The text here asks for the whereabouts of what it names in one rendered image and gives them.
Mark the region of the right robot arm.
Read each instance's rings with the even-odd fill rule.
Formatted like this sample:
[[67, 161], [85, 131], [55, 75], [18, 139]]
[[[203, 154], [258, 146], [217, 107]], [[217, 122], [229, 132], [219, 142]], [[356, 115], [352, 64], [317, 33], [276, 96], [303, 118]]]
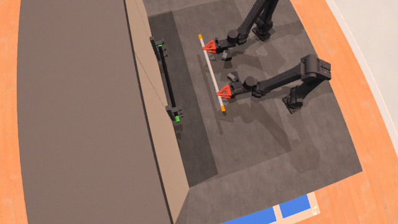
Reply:
[[260, 38], [261, 41], [264, 41], [271, 36], [268, 31], [273, 26], [271, 19], [278, 1], [279, 0], [257, 0], [255, 2], [244, 22], [238, 27], [238, 29], [230, 30], [228, 32], [228, 42], [220, 43], [220, 53], [223, 52], [222, 60], [229, 61], [232, 59], [229, 48], [235, 47], [236, 43], [239, 46], [243, 45], [246, 42], [254, 23], [256, 23], [257, 26], [252, 28], [252, 31]]

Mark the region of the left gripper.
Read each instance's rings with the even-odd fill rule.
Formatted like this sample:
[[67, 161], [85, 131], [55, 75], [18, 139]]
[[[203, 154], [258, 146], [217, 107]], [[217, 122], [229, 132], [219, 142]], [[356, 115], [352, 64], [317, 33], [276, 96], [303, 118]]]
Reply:
[[[222, 93], [224, 91], [226, 92], [226, 94], [220, 94], [220, 93]], [[233, 99], [236, 95], [240, 95], [240, 94], [243, 94], [243, 93], [244, 93], [243, 87], [235, 88], [234, 87], [234, 83], [231, 83], [231, 85], [226, 85], [224, 88], [222, 88], [216, 94], [218, 96], [221, 96], [222, 98]]]

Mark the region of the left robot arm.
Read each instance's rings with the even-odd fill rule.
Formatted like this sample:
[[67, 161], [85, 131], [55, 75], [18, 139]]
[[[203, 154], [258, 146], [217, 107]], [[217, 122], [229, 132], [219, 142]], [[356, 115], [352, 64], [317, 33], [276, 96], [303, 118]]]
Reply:
[[237, 71], [229, 73], [227, 78], [234, 82], [235, 88], [243, 87], [244, 93], [252, 91], [252, 96], [255, 98], [261, 98], [273, 89], [301, 79], [303, 83], [292, 87], [290, 93], [282, 99], [290, 113], [293, 114], [302, 108], [303, 99], [314, 88], [324, 80], [331, 80], [330, 71], [330, 63], [316, 58], [314, 54], [309, 54], [301, 58], [300, 63], [294, 68], [268, 80], [258, 82], [254, 77], [247, 77], [244, 83], [241, 83]]

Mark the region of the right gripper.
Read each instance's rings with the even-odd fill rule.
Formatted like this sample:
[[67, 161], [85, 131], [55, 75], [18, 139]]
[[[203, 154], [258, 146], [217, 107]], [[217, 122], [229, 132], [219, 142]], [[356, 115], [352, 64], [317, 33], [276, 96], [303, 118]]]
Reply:
[[[208, 44], [206, 44], [203, 47], [203, 50], [207, 50], [206, 52], [212, 53], [212, 54], [220, 54], [220, 43], [221, 42], [226, 42], [227, 40], [218, 40], [217, 37], [215, 37], [216, 40], [211, 40]], [[219, 42], [218, 42], [219, 41]], [[228, 42], [228, 41], [227, 41]], [[210, 48], [211, 47], [211, 48]], [[211, 51], [212, 50], [212, 51]]]

